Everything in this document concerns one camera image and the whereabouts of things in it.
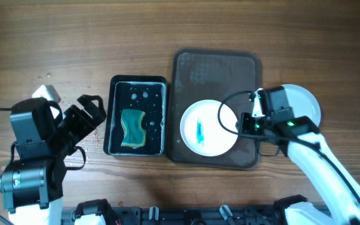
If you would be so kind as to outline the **green yellow sponge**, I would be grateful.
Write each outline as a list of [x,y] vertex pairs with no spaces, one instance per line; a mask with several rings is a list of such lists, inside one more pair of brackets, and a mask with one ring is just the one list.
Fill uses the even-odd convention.
[[121,125],[124,137],[121,146],[129,148],[140,148],[146,143],[146,132],[142,127],[142,121],[146,113],[137,109],[123,109],[121,114]]

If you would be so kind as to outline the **white plate with blue stain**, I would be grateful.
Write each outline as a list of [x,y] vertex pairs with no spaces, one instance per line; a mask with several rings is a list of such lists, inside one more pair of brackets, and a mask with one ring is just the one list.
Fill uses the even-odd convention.
[[235,145],[237,121],[230,107],[205,99],[186,109],[181,118],[180,133],[186,146],[196,154],[219,156]]

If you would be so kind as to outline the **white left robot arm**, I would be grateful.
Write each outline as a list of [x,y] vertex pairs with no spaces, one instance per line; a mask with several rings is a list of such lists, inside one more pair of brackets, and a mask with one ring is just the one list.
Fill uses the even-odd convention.
[[13,224],[60,224],[63,180],[76,166],[65,158],[85,150],[78,146],[106,119],[100,96],[83,94],[79,106],[65,111],[52,85],[42,85],[29,99],[11,108],[10,122],[16,140],[11,158],[0,175],[4,209]]

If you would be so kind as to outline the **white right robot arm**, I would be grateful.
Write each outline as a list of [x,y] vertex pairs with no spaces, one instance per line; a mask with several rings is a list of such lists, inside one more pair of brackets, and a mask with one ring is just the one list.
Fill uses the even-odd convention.
[[302,196],[276,203],[284,224],[360,224],[360,185],[338,161],[318,125],[317,99],[301,86],[284,84],[247,91],[252,112],[244,113],[238,135],[276,145],[308,177],[329,210]]

